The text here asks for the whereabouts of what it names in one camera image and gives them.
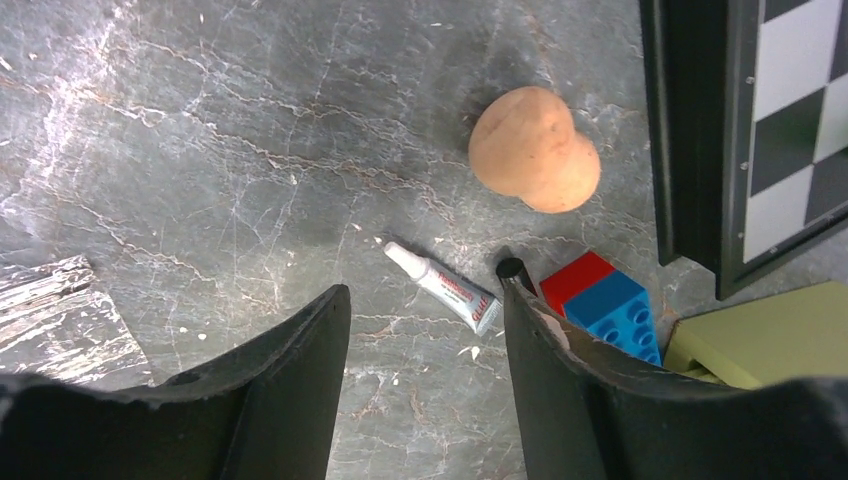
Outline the small silver white tube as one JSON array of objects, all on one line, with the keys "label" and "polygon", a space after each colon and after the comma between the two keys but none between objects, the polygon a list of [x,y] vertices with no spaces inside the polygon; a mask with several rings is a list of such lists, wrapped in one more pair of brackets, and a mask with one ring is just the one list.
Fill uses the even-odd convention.
[{"label": "small silver white tube", "polygon": [[478,336],[483,336],[502,311],[500,300],[445,266],[419,256],[395,242],[383,249],[420,288],[455,312]]}]

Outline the green drawer cabinet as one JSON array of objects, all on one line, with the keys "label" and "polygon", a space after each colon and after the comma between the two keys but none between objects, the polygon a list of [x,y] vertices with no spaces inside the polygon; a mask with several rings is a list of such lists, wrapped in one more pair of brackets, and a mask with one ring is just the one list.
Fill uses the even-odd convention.
[{"label": "green drawer cabinet", "polygon": [[742,389],[845,377],[847,286],[829,281],[682,320],[663,366]]}]

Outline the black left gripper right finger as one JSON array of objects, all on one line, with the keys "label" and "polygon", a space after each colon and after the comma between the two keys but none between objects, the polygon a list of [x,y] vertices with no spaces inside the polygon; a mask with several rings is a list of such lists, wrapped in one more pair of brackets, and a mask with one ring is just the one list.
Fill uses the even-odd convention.
[{"label": "black left gripper right finger", "polygon": [[695,380],[567,324],[506,280],[506,346],[531,479],[843,479],[847,383]]}]

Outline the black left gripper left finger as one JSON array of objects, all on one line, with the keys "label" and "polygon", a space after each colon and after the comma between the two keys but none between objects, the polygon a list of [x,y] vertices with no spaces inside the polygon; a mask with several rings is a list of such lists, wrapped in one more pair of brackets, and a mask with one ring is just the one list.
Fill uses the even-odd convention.
[{"label": "black left gripper left finger", "polygon": [[1,378],[5,479],[322,479],[352,320],[335,285],[274,328],[156,387]]}]

